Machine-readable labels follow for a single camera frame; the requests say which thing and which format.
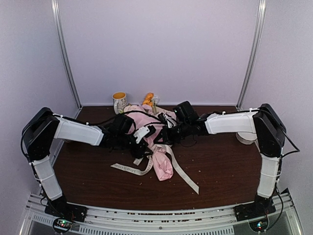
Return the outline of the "beige printed ribbon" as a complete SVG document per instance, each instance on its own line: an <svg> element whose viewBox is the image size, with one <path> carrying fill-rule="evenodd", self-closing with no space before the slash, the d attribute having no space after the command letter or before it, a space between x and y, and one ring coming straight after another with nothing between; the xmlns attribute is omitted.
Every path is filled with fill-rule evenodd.
<svg viewBox="0 0 313 235"><path fill-rule="evenodd" d="M152 154L148 155L148 163L144 170L118 163L111 165L111 167L137 176L146 175L153 168L159 181L171 179L175 171L196 194L199 194L200 188L198 184L180 167L170 145L154 144L151 147Z"/></svg>

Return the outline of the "white fake flower stem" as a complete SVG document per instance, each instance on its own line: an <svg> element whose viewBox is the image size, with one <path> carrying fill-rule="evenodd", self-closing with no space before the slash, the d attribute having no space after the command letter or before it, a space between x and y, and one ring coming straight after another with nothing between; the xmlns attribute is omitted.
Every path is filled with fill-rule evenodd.
<svg viewBox="0 0 313 235"><path fill-rule="evenodd" d="M154 96L152 98L152 103L155 104L155 105L158 105L160 102L160 98L158 96Z"/></svg>

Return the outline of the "orange fake flower stem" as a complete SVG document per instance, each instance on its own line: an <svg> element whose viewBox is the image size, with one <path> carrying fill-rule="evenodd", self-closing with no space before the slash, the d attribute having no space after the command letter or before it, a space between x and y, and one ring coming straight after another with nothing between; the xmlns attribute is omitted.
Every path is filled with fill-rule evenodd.
<svg viewBox="0 0 313 235"><path fill-rule="evenodd" d="M154 98L154 93L147 93L143 102L142 102L142 105L148 105L150 107L153 106L153 98Z"/></svg>

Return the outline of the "white patterned mug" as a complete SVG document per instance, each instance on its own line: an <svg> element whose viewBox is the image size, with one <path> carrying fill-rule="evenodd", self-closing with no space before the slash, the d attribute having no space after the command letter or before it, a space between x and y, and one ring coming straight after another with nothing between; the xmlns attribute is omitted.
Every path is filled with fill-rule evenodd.
<svg viewBox="0 0 313 235"><path fill-rule="evenodd" d="M125 92L116 92L112 95L113 98L113 109L116 114L124 112L127 103L127 95Z"/></svg>

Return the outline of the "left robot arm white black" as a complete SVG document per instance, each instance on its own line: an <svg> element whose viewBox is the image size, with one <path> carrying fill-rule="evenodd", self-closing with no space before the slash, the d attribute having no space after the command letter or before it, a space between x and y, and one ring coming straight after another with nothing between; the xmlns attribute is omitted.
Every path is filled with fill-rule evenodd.
<svg viewBox="0 0 313 235"><path fill-rule="evenodd" d="M58 143L71 141L110 150L127 149L133 157L142 158L149 153L146 138L155 132L152 124L139 126L129 113L87 122L42 107L23 128L20 145L51 209L59 217L66 217L70 206L53 168L56 158L52 155Z"/></svg>

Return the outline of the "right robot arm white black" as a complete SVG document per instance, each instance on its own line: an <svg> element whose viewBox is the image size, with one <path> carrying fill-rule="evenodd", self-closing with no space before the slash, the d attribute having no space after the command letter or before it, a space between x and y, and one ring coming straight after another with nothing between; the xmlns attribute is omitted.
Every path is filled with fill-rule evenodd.
<svg viewBox="0 0 313 235"><path fill-rule="evenodd" d="M187 136L220 133L235 133L239 142L257 144L262 166L260 183L250 210L255 216L261 216L267 211L281 174L286 134L285 126L273 108L265 103L248 111L199 116L190 102L185 101L173 110L178 118L177 125L164 126L155 138L155 144L172 145Z"/></svg>

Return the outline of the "white scalloped dish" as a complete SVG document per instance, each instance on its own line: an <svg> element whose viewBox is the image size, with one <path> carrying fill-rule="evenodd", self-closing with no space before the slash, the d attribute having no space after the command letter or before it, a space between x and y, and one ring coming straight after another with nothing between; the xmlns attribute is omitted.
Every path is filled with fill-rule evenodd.
<svg viewBox="0 0 313 235"><path fill-rule="evenodd" d="M257 140L257 135L254 133L237 132L236 138L242 144L251 145Z"/></svg>

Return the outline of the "aluminium front rail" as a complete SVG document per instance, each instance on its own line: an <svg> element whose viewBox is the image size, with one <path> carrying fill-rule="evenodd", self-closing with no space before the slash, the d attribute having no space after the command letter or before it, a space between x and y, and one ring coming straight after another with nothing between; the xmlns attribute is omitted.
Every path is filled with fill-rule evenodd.
<svg viewBox="0 0 313 235"><path fill-rule="evenodd" d="M84 222L68 235L257 235L256 225L268 222L267 235L302 235L291 195L273 198L276 212L239 221L234 206L178 211L134 211L87 207Z"/></svg>

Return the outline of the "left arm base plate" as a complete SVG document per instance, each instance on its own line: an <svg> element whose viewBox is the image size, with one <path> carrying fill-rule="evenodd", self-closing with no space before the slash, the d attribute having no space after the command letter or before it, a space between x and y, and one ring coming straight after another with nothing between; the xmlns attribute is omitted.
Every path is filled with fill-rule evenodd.
<svg viewBox="0 0 313 235"><path fill-rule="evenodd" d="M73 204L50 205L45 207L45 213L69 221L84 222L87 215L87 207Z"/></svg>

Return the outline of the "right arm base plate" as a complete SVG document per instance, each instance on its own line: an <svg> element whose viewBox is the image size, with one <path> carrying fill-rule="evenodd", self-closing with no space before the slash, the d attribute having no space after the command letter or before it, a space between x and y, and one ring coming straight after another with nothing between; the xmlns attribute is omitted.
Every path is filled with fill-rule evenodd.
<svg viewBox="0 0 313 235"><path fill-rule="evenodd" d="M238 222L266 216L266 214L274 212L276 212L276 208L273 203L264 206L262 203L252 202L234 207L234 213Z"/></svg>

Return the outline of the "left aluminium frame post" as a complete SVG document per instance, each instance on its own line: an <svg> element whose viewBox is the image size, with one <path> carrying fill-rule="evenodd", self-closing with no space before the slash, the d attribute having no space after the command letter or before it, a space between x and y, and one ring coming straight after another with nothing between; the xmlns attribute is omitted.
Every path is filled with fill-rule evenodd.
<svg viewBox="0 0 313 235"><path fill-rule="evenodd" d="M64 37L64 32L63 32L63 26L62 26L62 20L61 20L61 12L60 12L60 7L59 7L59 1L58 0L52 0L51 1L51 7L52 7L52 13L56 25L56 30L58 34L58 39L59 39L59 45L60 45L60 50L61 50L61 55L62 55L62 61L64 65L64 69L66 72L67 80L69 83L69 87L71 90L71 93L73 95L75 104L78 109L82 108L82 104L78 95L78 91L76 88L76 84L74 82L73 74L71 71L71 66L69 62L69 57L67 53L67 48L66 48L66 42L65 42L65 37Z"/></svg>

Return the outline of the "aluminium frame post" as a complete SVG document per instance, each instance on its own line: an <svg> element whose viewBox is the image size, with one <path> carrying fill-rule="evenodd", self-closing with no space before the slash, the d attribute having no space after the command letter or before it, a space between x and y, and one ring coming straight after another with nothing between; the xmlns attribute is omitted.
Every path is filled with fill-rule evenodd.
<svg viewBox="0 0 313 235"><path fill-rule="evenodd" d="M69 62L69 57L67 53L67 48L66 48L66 42L65 42L65 37L64 37L64 32L63 32L63 26L62 26L62 20L61 20L61 12L60 12L60 7L59 7L59 1L58 0L52 0L51 1L51 7L52 7L52 13L56 25L56 30L58 34L58 39L59 39L59 45L60 45L60 50L61 50L61 55L62 55L62 61L64 65L64 69L66 72L67 80L69 83L69 87L71 90L71 93L73 95L75 104L78 109L82 108L82 104L78 95L78 91L76 88L76 84L74 82L73 74L71 71L71 66Z"/></svg>
<svg viewBox="0 0 313 235"><path fill-rule="evenodd" d="M260 45L263 28L264 28L264 22L265 22L265 17L266 17L266 6L267 6L266 0L259 0L252 46L251 46L251 51L250 51L250 55L248 59L246 72L245 72L244 81L243 81L240 95L236 104L237 110L242 110L243 108L243 102L244 102L244 99L248 90L250 80L252 78L253 68L255 65L256 57L257 57L257 51Z"/></svg>

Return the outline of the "right aluminium frame post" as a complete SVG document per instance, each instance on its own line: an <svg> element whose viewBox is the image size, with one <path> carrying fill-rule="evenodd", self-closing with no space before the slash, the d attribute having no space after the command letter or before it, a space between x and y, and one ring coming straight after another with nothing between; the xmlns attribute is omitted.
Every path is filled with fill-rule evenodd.
<svg viewBox="0 0 313 235"><path fill-rule="evenodd" d="M244 99L248 90L250 80L252 78L253 68L255 65L256 57L257 57L257 51L260 45L263 28L264 28L264 22L265 22L265 17L266 17L266 6L267 6L266 0L259 0L252 46L251 46L251 51L250 51L250 55L248 59L246 72L245 72L244 81L243 81L240 95L236 104L237 110L242 110L243 108L243 102L244 102Z"/></svg>

